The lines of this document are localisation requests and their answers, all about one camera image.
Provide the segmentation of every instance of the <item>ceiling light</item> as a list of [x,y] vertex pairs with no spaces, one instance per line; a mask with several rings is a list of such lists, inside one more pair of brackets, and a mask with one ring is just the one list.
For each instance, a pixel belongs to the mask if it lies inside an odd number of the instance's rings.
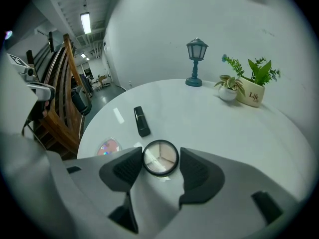
[[84,29],[85,34],[91,33],[91,25],[90,25],[90,13],[82,13],[81,14],[81,21]]

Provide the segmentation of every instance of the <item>table lamp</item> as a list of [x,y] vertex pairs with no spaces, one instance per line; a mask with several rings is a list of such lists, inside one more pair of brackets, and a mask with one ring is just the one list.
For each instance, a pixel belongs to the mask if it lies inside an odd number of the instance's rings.
[[208,45],[199,38],[195,38],[187,44],[189,59],[194,61],[194,67],[191,77],[186,79],[186,85],[193,87],[202,85],[201,79],[197,78],[197,65],[199,61],[204,59],[207,47]]

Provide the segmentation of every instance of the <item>green plant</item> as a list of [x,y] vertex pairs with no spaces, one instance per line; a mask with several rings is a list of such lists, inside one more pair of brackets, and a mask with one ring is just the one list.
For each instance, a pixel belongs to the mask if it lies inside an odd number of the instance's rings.
[[255,62],[248,59],[248,64],[252,70],[250,79],[244,76],[244,70],[242,69],[241,64],[238,59],[229,58],[226,54],[222,57],[223,62],[227,62],[233,67],[233,70],[236,72],[237,76],[243,77],[248,81],[256,83],[260,86],[269,83],[271,80],[277,81],[277,76],[280,78],[280,70],[272,69],[271,60],[266,61],[264,57],[260,59],[255,59]]
[[230,77],[229,75],[221,75],[219,76],[219,78],[221,79],[221,81],[217,82],[214,87],[221,84],[225,88],[235,90],[235,91],[239,90],[245,96],[243,83],[240,80],[235,79],[235,77]]

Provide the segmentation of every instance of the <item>wooden handrail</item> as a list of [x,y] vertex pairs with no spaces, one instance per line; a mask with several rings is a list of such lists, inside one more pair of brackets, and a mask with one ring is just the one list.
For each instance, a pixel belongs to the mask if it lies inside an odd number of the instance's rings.
[[48,115],[41,120],[41,124],[52,134],[64,147],[77,153],[80,141],[71,130],[62,123],[55,111],[50,110]]
[[66,121],[68,123],[68,127],[71,129],[71,130],[74,130],[73,128],[73,123],[72,123],[72,117],[71,117],[71,114],[72,114],[72,109],[71,109],[71,102],[72,102],[72,99],[71,99],[71,70],[70,70],[70,65],[68,66],[68,70],[66,72],[66,79],[65,79],[65,88],[64,88],[64,91],[65,91],[65,111],[66,111],[66,114],[68,116],[66,116]]
[[44,83],[45,83],[45,84],[48,84],[48,82],[49,82],[49,79],[50,79],[50,76],[51,76],[51,73],[52,73],[54,64],[55,64],[55,62],[56,62],[56,60],[57,60],[57,58],[58,58],[58,56],[59,56],[59,54],[60,54],[62,48],[63,48],[63,45],[61,45],[61,48],[60,48],[59,51],[56,53],[56,55],[55,55],[55,57],[54,57],[54,59],[53,59],[51,65],[50,65],[50,68],[49,68],[49,70],[48,70],[48,72],[47,72],[47,74],[46,74],[46,76],[45,76],[45,79],[44,79]]
[[67,65],[68,65],[68,60],[69,60],[69,55],[66,56],[65,58],[65,62],[63,65],[63,70],[62,70],[62,76],[61,76],[61,83],[60,83],[60,92],[59,92],[59,114],[60,114],[60,118],[61,120],[64,122],[64,109],[63,109],[63,93],[64,93],[64,89],[65,89],[65,74],[66,74],[66,69],[67,69]]
[[[59,74],[60,74],[60,70],[61,70],[61,67],[62,67],[62,63],[63,63],[64,57],[65,57],[65,54],[66,54],[66,50],[64,49],[64,52],[62,53],[62,57],[60,58],[60,61],[59,61],[58,69],[56,70],[56,73],[55,73],[55,76],[54,76],[53,87],[55,89],[56,89],[56,86],[58,84]],[[51,102],[51,107],[54,110],[55,110],[55,98]]]
[[84,87],[78,71],[76,71],[76,66],[75,66],[75,61],[74,61],[74,57],[73,57],[72,46],[71,46],[69,34],[65,34],[63,36],[63,43],[64,43],[64,47],[66,49],[66,52],[69,55],[69,66],[70,66],[70,70],[74,76],[75,82],[78,86],[82,86],[83,91],[85,92],[86,98],[88,99],[89,102],[91,102],[90,97],[89,97],[89,93],[87,92],[86,88]]

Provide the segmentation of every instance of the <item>white pot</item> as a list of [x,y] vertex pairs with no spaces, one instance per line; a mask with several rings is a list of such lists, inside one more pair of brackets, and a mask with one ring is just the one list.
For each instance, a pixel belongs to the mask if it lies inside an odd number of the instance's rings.
[[220,86],[218,93],[219,93],[219,97],[225,101],[232,101],[237,96],[237,90],[231,90],[231,89],[225,88],[224,86]]
[[243,83],[245,96],[239,92],[237,100],[249,106],[259,107],[264,97],[265,87],[250,82],[242,77],[240,77],[239,80]]

